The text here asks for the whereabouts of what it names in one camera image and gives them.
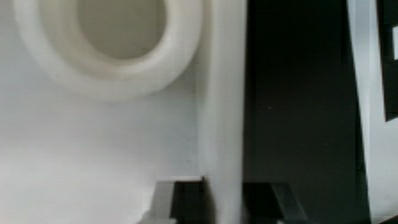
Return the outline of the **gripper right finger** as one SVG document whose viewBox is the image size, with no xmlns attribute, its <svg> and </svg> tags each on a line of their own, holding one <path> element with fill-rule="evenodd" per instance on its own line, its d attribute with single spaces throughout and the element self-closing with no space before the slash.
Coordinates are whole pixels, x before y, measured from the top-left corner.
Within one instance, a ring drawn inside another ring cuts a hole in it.
<svg viewBox="0 0 398 224">
<path fill-rule="evenodd" d="M 285 183 L 245 183 L 246 224 L 308 224 L 291 186 Z"/>
</svg>

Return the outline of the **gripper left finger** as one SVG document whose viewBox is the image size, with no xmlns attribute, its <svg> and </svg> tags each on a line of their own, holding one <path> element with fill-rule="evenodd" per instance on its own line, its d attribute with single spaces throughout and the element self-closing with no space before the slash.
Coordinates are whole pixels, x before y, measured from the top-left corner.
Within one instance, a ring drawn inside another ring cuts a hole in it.
<svg viewBox="0 0 398 224">
<path fill-rule="evenodd" d="M 200 181 L 156 183 L 140 224 L 205 224 L 205 189 Z"/>
</svg>

